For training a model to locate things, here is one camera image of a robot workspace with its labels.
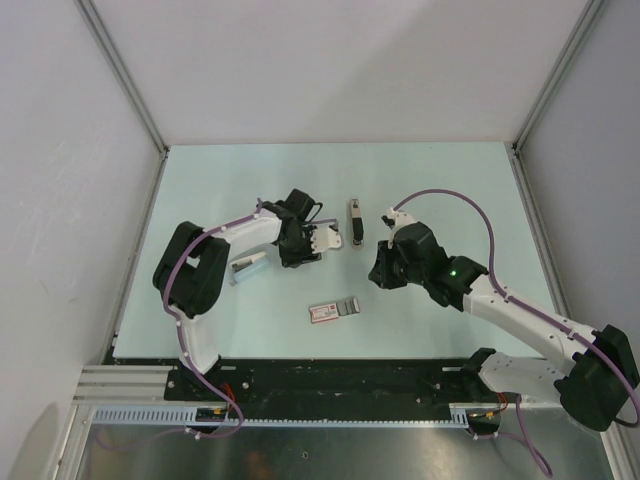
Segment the light blue stapler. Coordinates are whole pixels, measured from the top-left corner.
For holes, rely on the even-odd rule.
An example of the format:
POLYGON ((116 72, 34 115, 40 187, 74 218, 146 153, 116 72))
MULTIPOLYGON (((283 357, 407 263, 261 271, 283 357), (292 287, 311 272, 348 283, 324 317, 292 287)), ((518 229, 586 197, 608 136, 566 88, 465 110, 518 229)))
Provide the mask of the light blue stapler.
POLYGON ((229 263, 230 284, 237 285, 269 268, 271 262, 264 251, 232 260, 229 263))

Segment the red white staple box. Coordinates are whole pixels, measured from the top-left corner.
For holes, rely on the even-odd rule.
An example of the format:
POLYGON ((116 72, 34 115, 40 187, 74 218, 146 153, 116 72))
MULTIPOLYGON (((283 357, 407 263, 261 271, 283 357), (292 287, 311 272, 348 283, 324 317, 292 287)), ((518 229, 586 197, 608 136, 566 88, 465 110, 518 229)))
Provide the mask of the red white staple box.
POLYGON ((319 324, 337 320, 344 316, 359 314, 361 307, 356 297, 350 297, 309 308, 310 322, 319 324))

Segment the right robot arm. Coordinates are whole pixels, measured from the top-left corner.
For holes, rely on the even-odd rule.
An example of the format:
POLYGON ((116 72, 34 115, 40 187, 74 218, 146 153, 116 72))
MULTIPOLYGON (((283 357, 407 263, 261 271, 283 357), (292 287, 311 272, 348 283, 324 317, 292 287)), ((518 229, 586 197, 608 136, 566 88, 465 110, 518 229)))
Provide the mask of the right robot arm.
POLYGON ((424 289, 442 307, 481 318, 517 338, 535 358, 477 350, 461 376, 463 393, 484 401, 494 392, 558 403, 583 426, 603 432, 626 403, 637 405, 639 372, 626 335, 608 325, 596 330, 527 304, 483 265, 449 256, 432 230, 412 217, 384 216, 391 233, 377 244, 369 274, 379 288, 424 289))

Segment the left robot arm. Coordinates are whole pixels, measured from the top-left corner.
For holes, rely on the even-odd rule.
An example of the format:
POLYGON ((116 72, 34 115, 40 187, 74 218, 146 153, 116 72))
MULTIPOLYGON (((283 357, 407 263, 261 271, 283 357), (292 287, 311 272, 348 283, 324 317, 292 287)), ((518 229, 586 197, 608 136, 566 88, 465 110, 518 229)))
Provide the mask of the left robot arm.
POLYGON ((211 369, 220 353, 200 323, 220 297, 229 261, 263 245, 278 249, 285 268, 321 260, 313 236, 322 208, 321 202, 294 189, 284 200, 258 200, 249 215, 209 230, 189 221, 176 227, 152 284, 165 312, 175 319, 181 360, 191 369, 185 385, 197 398, 210 399, 221 387, 220 374, 211 369))

